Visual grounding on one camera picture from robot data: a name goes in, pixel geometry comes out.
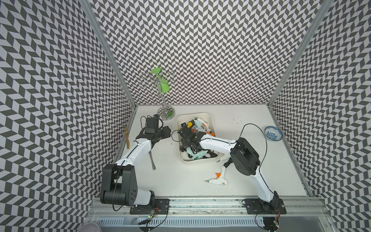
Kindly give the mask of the aluminium front rail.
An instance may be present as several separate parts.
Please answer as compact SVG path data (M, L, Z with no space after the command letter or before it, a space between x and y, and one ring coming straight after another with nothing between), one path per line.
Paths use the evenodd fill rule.
M168 197L169 216L254 216L264 212L259 207L255 196L232 197ZM282 196L281 209L273 212L274 215L286 217L328 217L329 211L318 197L309 196ZM96 198L91 204L86 218L98 217L128 217L131 206L115 206L102 204Z

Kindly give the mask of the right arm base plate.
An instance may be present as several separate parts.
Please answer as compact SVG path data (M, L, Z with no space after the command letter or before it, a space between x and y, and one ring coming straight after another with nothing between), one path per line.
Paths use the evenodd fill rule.
M273 200L273 203L268 203L265 201L260 200L259 198L256 199L244 199L243 204L247 210L249 215L256 215L256 214L287 214L286 207L282 199Z

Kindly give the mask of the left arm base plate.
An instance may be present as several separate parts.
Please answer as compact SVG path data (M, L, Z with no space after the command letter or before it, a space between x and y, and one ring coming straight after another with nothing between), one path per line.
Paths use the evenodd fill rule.
M149 215L152 210L155 210L156 215L167 215L169 212L170 199L162 198L155 199L148 205L134 205L130 208L131 215Z

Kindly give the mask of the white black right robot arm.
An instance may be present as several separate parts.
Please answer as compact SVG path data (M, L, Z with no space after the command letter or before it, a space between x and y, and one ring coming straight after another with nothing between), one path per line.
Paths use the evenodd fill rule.
M226 140L204 132L195 133L185 123L177 133L183 148L190 148L191 153L211 150L229 156L238 172L254 179L261 208L266 211L278 210L281 205L279 195L264 179L259 154L246 139L240 137L237 140Z

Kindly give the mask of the white plastic storage box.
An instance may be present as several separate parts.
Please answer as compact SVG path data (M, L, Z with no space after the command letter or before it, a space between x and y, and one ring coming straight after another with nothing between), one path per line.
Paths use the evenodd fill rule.
M179 156L185 164L198 164L216 161L222 153L214 149L204 149L200 142L203 136L215 136L215 129L208 113L181 115L176 120L178 129Z

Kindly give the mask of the mint green glue gun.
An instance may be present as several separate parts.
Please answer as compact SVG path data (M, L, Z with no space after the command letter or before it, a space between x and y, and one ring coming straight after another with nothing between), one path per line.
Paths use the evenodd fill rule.
M201 132L210 132L211 131L210 126L206 121L204 121L200 118L195 118L194 122L195 122L196 129L198 131L201 131Z

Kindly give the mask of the mint glue gun front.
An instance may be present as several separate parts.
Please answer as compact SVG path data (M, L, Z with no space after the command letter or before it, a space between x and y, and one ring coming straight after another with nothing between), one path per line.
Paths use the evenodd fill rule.
M207 150L201 150L198 152L194 152L191 148L186 148L186 152L188 154L188 157L192 160L199 160L206 156Z

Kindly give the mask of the metal file tool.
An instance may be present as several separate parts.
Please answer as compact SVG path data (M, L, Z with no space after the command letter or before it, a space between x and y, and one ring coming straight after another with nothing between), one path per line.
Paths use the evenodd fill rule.
M154 164L153 155L152 155L152 151L151 150L149 151L149 156L150 156L150 160L151 160L152 169L153 170L156 170L156 166Z

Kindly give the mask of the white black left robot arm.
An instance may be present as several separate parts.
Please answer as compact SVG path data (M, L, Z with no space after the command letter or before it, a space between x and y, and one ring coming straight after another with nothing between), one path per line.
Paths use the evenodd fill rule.
M135 167L143 157L152 158L152 149L162 139L171 137L171 129L163 124L158 114L146 117L146 124L135 139L135 144L116 163L102 170L100 202L120 206L152 206L154 192L138 187Z

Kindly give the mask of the silver stand green leaves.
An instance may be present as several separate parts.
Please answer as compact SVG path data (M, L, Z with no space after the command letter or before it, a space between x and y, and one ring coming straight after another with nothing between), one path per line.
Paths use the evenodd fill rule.
M172 119L175 116L175 109L168 105L165 95L170 92L171 85L176 79L176 73L173 71L165 71L160 67L153 68L150 72L144 73L140 78L140 83L143 88L153 85L160 99L161 107L157 114L163 121Z

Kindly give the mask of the white glue gun orange trigger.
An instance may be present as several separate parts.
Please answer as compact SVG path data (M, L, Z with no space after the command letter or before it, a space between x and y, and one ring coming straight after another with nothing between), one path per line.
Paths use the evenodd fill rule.
M201 118L198 118L197 121L200 123L200 127L205 130L206 132L210 132L211 131L211 128L209 126L209 124L202 120Z

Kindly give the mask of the blue white ceramic bowl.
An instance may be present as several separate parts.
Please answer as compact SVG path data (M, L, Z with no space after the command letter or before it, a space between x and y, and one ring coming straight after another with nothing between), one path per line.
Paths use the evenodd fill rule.
M274 126L267 126L264 129L264 134L267 139L274 141L274 142L281 141L284 137L281 130Z

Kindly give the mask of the wooden stick at wall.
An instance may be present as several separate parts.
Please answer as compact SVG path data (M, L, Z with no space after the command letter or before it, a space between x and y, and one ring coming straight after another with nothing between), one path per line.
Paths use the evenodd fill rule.
M129 133L127 127L125 127L125 145L127 149L130 148Z

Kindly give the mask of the small white glue gun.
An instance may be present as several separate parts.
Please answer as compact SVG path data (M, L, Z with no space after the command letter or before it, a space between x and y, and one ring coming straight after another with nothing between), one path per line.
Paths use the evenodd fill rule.
M230 154L224 154L216 162L225 162L228 161L230 158L231 158Z

